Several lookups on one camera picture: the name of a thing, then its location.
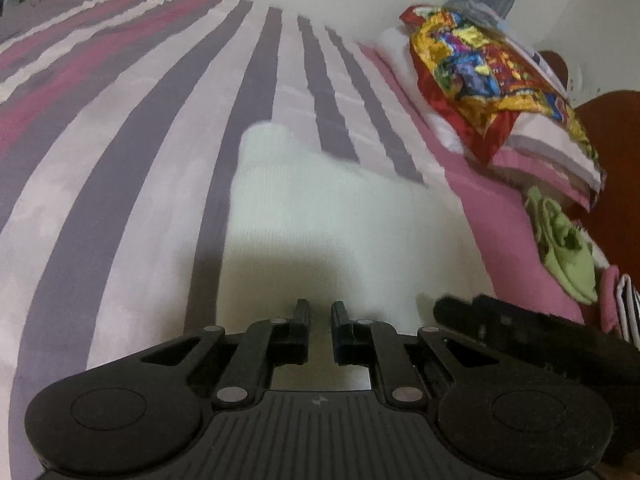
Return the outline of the dark red wooden headboard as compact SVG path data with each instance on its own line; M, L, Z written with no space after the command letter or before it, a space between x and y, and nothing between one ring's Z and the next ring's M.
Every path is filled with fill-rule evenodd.
M603 192L589 210L552 188L568 216L582 222L605 255L639 283L639 92L615 90L571 108L563 90L546 82L544 114L567 129L601 171Z

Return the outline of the pink small garment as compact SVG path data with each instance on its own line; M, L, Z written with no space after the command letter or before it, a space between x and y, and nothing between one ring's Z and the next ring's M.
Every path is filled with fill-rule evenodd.
M620 269L618 266L608 266L600 273L598 288L601 330L603 333L614 335L618 338L622 336L616 300L616 289L619 281Z

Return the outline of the white garment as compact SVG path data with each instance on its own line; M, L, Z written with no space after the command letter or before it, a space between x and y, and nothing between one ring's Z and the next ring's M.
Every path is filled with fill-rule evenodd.
M332 304L414 334L445 295L492 289L462 205L436 168L419 183L307 148L272 122L240 144L217 297L231 333L311 306L309 358L273 374L283 390L359 390L369 376L334 362Z

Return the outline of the green small garment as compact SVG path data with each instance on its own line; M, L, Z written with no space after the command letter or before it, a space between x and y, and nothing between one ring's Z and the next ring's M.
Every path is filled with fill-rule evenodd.
M580 304L598 302L591 244L558 202L532 186L524 207L532 224L542 265L568 296Z

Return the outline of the colourful red yellow satin cloth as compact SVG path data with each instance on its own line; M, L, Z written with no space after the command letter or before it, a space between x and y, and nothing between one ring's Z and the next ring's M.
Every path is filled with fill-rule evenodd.
M506 143L520 114L556 122L540 102L548 81L503 35L440 6L409 6L400 20L410 29L409 53L420 95L482 164Z

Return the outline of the pink purple striped bedsheet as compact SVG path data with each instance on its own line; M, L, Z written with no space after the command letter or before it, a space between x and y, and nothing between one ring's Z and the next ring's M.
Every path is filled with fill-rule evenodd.
M377 174L438 169L483 294L582 319L520 193L448 151L375 50L247 0L35 0L1 20L3 478L39 474L23 420L42 388L219 324L240 144L262 122Z

